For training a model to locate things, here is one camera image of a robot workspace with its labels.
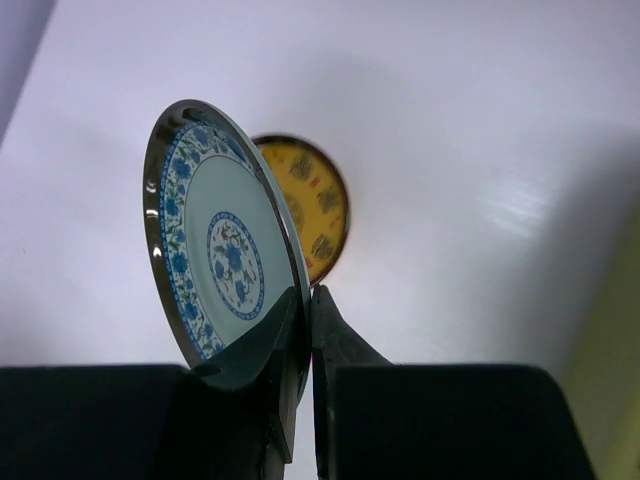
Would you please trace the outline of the blue floral dark-rimmed plate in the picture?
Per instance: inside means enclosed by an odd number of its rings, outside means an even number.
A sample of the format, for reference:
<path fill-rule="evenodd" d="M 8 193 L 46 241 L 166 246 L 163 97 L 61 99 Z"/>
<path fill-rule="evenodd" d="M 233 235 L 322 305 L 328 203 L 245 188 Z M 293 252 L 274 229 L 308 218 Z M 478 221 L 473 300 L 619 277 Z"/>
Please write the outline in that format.
<path fill-rule="evenodd" d="M 186 99 L 162 112 L 145 153 L 143 211 L 155 284 L 189 366 L 255 328 L 287 288 L 309 323 L 310 280 L 284 195 L 223 111 Z"/>

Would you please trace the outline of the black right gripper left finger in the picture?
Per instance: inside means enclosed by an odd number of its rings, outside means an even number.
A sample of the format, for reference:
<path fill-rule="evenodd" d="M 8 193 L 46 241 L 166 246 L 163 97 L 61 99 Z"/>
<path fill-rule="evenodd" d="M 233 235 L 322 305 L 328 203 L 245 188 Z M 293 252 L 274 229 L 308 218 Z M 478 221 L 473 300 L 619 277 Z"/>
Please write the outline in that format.
<path fill-rule="evenodd" d="M 299 305 L 285 290 L 193 369 L 6 367 L 5 479 L 280 479 L 293 456 Z"/>

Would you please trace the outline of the yellow brown patterned plate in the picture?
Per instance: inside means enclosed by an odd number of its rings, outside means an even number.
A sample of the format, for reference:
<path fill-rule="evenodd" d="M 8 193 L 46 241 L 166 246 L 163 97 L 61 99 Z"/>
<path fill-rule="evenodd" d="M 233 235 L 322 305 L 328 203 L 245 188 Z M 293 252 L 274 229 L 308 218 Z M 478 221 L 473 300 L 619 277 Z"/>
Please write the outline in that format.
<path fill-rule="evenodd" d="M 333 160 L 313 143 L 292 135 L 252 138 L 286 200 L 303 249 L 311 285 L 336 265 L 350 227 L 350 200 Z"/>

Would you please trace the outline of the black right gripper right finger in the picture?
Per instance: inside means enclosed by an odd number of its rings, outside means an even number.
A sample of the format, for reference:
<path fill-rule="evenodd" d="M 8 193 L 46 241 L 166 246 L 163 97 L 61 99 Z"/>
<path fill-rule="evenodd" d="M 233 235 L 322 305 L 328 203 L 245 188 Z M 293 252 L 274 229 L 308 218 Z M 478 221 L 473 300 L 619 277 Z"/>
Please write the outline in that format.
<path fill-rule="evenodd" d="M 591 479 L 565 396 L 522 364 L 394 364 L 311 300 L 314 427 L 322 479 Z"/>

